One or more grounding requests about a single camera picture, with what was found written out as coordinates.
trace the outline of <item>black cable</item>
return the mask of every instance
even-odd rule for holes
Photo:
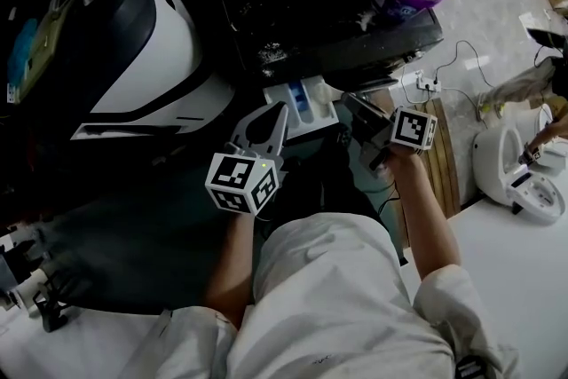
[[[392,188],[392,186],[395,184],[395,182],[393,181],[389,186],[385,186],[384,188],[381,188],[380,190],[366,190],[363,193],[365,194],[380,194],[384,191],[387,191],[389,188]]]
[[[546,59],[552,59],[552,56],[547,56],[547,57],[545,57],[543,60],[540,61],[539,65],[536,64],[536,59],[539,57],[540,51],[542,51],[542,48],[545,48],[545,47],[547,47],[547,46],[545,46],[545,45],[543,44],[543,45],[539,48],[539,50],[536,51],[536,54],[534,54],[534,61],[533,61],[532,63],[534,64],[534,67],[535,67],[535,68],[540,68],[540,65],[542,65],[542,62],[544,62]],[[558,48],[554,48],[554,49],[556,49],[558,52],[560,52],[561,54],[563,54],[562,51],[560,51]]]
[[[383,202],[383,204],[381,205],[378,211],[379,217],[383,214],[383,210],[386,207],[387,203],[392,201],[400,201],[400,196],[397,196],[396,198],[387,199],[385,202]]]
[[[485,78],[485,73],[483,72],[483,69],[481,68],[481,64],[479,63],[479,55],[477,54],[476,48],[474,48],[473,44],[471,44],[468,40],[459,40],[459,41],[455,42],[455,57],[454,57],[454,59],[450,63],[446,63],[445,65],[440,65],[438,68],[436,68],[435,73],[434,73],[434,82],[438,83],[438,70],[440,68],[450,67],[458,59],[458,44],[460,44],[460,43],[466,43],[473,50],[473,52],[475,52],[476,59],[477,59],[477,68],[479,68],[479,73],[481,73],[481,77],[483,77],[484,82],[489,87],[495,87],[494,85],[491,85],[489,82],[487,82],[487,78]]]
[[[463,95],[466,96],[466,98],[468,99],[468,101],[471,103],[471,105],[473,106],[474,110],[477,111],[477,105],[473,102],[473,99],[471,99],[471,97],[464,92],[462,89],[455,89],[453,87],[444,87],[445,91],[458,91],[460,93],[462,93]],[[485,120],[481,119],[481,122],[483,122],[483,124],[485,125],[485,127],[489,130],[489,127],[487,126],[487,123],[485,123]]]
[[[408,103],[410,103],[411,105],[425,105],[426,103],[428,103],[430,101],[430,91],[428,91],[428,99],[426,101],[424,101],[423,99],[421,99],[420,101],[412,101],[408,97],[408,92],[406,91],[406,87],[405,87],[405,80],[404,80],[405,71],[406,71],[406,65],[404,65],[402,67],[402,75],[400,76],[400,85],[402,85],[402,90],[405,91],[406,101],[408,101]]]
[[[544,48],[544,44],[539,48],[538,51],[536,51],[536,54],[534,54],[534,60],[532,61],[532,63],[534,64],[535,68],[539,68],[540,65],[542,65],[542,62],[544,62],[546,59],[548,59],[548,57],[545,57],[539,65],[536,64],[536,59],[539,57],[539,54],[540,54],[540,51],[542,51],[542,48]]]

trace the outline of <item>electrical cable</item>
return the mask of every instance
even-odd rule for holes
[[[542,65],[542,63],[546,60],[546,59],[552,59],[553,56],[547,56],[545,57],[543,60],[541,60],[539,62],[539,65],[536,64],[536,59],[539,57],[540,51],[542,51],[542,48],[545,48],[547,46],[545,46],[544,44],[539,48],[538,51],[536,51],[536,54],[534,54],[534,60],[532,61],[532,63],[534,64],[535,68],[540,68],[540,66]]]
[[[266,225],[261,226],[260,235],[264,239],[264,241],[267,241],[268,238],[271,236],[271,234],[275,231],[274,225],[273,224],[271,225],[274,219],[268,220],[260,217],[256,217],[256,219],[264,221],[266,223]]]
[[[425,105],[426,103],[428,103],[430,101],[430,91],[427,91],[428,92],[428,99],[426,99],[426,100],[412,101],[411,99],[409,99],[408,93],[406,92],[405,81],[404,81],[405,70],[406,70],[406,66],[402,67],[402,76],[400,77],[400,84],[402,85],[402,90],[405,91],[406,101],[408,101],[408,103],[410,103],[411,105]]]
[[[392,188],[392,186],[395,184],[394,180],[392,181],[392,183],[389,186],[385,186],[384,188],[381,188],[380,190],[366,190],[363,193],[365,194],[380,194],[382,192],[387,191],[389,188]]]
[[[390,192],[389,197],[387,198],[387,200],[386,200],[385,202],[383,202],[383,203],[379,206],[379,209],[376,211],[376,213],[377,213],[379,219],[381,219],[381,214],[383,213],[384,208],[386,207],[386,205],[387,205],[389,202],[392,202],[392,201],[399,201],[399,200],[400,200],[400,196],[397,196],[397,197],[395,197],[395,198],[392,197],[392,195],[393,195],[395,192],[397,192],[397,191],[398,191],[398,189],[397,189],[396,182],[395,182],[394,189]]]
[[[474,48],[473,44],[471,44],[468,40],[459,40],[459,41],[455,42],[455,57],[454,57],[454,59],[450,63],[446,63],[445,65],[440,65],[438,68],[436,68],[435,73],[434,73],[434,83],[438,83],[438,71],[439,71],[439,69],[445,68],[445,67],[450,67],[458,59],[458,44],[460,44],[460,43],[466,43],[473,50],[473,52],[475,52],[476,59],[477,59],[477,68],[479,68],[479,73],[481,73],[481,77],[483,77],[484,82],[489,87],[495,87],[494,85],[491,85],[489,82],[487,82],[487,78],[485,78],[485,73],[483,72],[483,69],[481,68],[481,64],[479,63],[479,55],[477,54],[476,48]]]
[[[466,96],[466,98],[469,100],[469,102],[471,103],[471,105],[473,106],[473,108],[477,111],[477,105],[473,102],[473,99],[471,99],[471,97],[470,97],[466,92],[464,92],[463,90],[461,90],[461,89],[455,89],[454,87],[443,87],[443,89],[444,89],[445,91],[458,91],[458,92],[462,93],[463,95]],[[485,120],[481,119],[481,122],[483,122],[483,124],[485,125],[485,127],[489,130],[489,127],[487,126],[487,123],[485,123]]]
[[[549,31],[547,32],[547,38],[548,38],[548,42],[550,43],[549,48],[553,48],[553,49],[556,49],[557,51],[562,52],[562,50],[561,50],[560,48],[557,48],[557,47],[554,45],[554,40],[552,39],[552,34],[551,34]]]

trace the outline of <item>person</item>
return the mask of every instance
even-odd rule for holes
[[[263,247],[254,283],[255,219],[232,218],[203,306],[173,312],[163,331],[157,378],[520,377],[517,352],[495,336],[461,267],[420,157],[392,146],[386,162],[422,279],[411,303],[342,141],[284,180],[283,224]]]
[[[568,95],[564,73],[564,58],[546,57],[538,66],[534,65],[490,91],[481,93],[477,100],[478,115],[483,116],[492,109],[501,115],[502,107],[507,102],[545,99],[553,94]]]
[[[525,151],[520,156],[519,162],[521,164],[534,162],[535,155],[540,151],[540,147],[554,138],[568,139],[568,103],[564,104],[558,114],[552,119],[552,122],[547,123],[534,139],[525,145]]]

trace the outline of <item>white container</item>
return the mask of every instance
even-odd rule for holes
[[[326,95],[327,87],[323,77],[314,76],[264,89],[266,103],[284,101],[288,105],[288,139],[297,138],[339,122],[331,101],[333,94]],[[300,101],[298,101],[298,91],[302,92]]]
[[[522,150],[518,131],[510,126],[479,133],[473,146],[476,184],[499,204],[520,206],[523,216],[554,223],[566,210],[564,197],[549,178],[517,162]]]

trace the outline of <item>white tabletop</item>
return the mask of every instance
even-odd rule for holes
[[[553,181],[568,195],[566,172]],[[535,225],[483,200],[450,225],[496,327],[520,351],[524,377],[560,377],[568,368],[568,214]],[[412,252],[405,255],[403,280],[414,296],[420,279]]]

